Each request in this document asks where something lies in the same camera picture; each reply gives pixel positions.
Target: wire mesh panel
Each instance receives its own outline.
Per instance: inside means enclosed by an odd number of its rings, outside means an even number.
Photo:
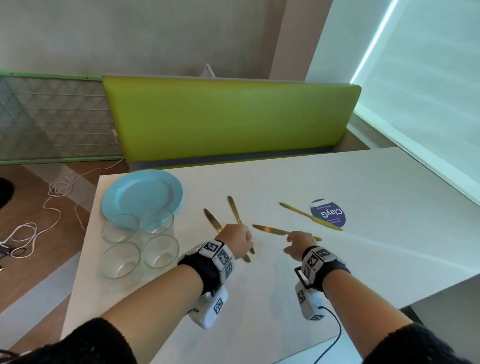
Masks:
[[[0,77],[0,161],[119,157],[99,81]]]

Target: purple label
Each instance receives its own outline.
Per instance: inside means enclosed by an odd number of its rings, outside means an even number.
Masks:
[[[316,218],[321,218],[322,220],[328,221],[339,228],[344,226],[345,222],[347,221],[343,210],[338,207],[337,204],[328,202],[328,200],[321,199],[313,201],[310,205],[310,211]]]

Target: knife blade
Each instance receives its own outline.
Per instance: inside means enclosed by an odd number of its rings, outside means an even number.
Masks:
[[[230,207],[232,208],[233,214],[237,218],[237,222],[240,225],[243,225],[243,222],[240,219],[239,211],[237,210],[237,205],[235,205],[235,201],[233,201],[232,196],[228,196],[228,203],[230,204]],[[250,253],[255,254],[255,249],[253,247],[250,249]]]
[[[342,229],[342,228],[339,228],[337,225],[334,225],[334,224],[332,224],[332,223],[330,223],[330,222],[328,222],[328,221],[322,220],[321,218],[316,218],[315,216],[309,215],[309,214],[307,214],[306,212],[303,212],[303,211],[301,211],[301,210],[298,210],[297,208],[294,208],[294,207],[292,207],[292,206],[290,206],[290,205],[284,204],[283,202],[280,202],[280,205],[283,206],[283,207],[285,207],[285,208],[287,208],[287,209],[289,209],[289,210],[291,210],[291,211],[298,212],[299,214],[301,214],[301,215],[303,215],[303,216],[306,216],[306,217],[312,219],[312,221],[315,221],[315,222],[318,223],[318,224],[321,224],[321,225],[326,226],[326,227],[328,227],[328,228],[331,228],[331,229],[333,229],[333,230],[343,231],[343,229]]]
[[[285,230],[280,230],[280,229],[275,229],[275,228],[270,228],[268,226],[262,226],[262,225],[252,225],[254,228],[264,231],[264,232],[269,232],[270,234],[276,234],[276,235],[290,235],[289,231]],[[313,237],[316,241],[321,242],[322,238],[319,238],[318,236]]]
[[[213,227],[218,231],[218,232],[222,232],[223,230],[223,227],[222,225],[220,225],[220,223],[218,222],[218,220],[210,213],[210,211],[208,211],[206,208],[204,208],[204,213],[205,213],[205,216],[207,216],[207,219],[208,221],[210,221],[210,223],[213,225]],[[247,263],[250,263],[251,260],[250,260],[250,257],[248,255],[245,254],[245,256],[242,258],[245,262]]]

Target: plate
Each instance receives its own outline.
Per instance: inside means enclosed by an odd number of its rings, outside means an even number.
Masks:
[[[148,211],[164,207],[176,214],[183,201],[183,188],[164,170],[139,170],[113,182],[102,199],[107,219],[120,214],[142,218]]]

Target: wristband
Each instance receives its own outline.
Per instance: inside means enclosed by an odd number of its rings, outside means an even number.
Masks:
[[[350,271],[335,254],[321,246],[311,246],[303,253],[301,271],[316,290],[323,292],[324,278],[334,270]]]
[[[215,296],[233,271],[235,259],[225,244],[210,241],[187,252],[178,265],[195,269],[204,284],[202,295],[210,292]]]

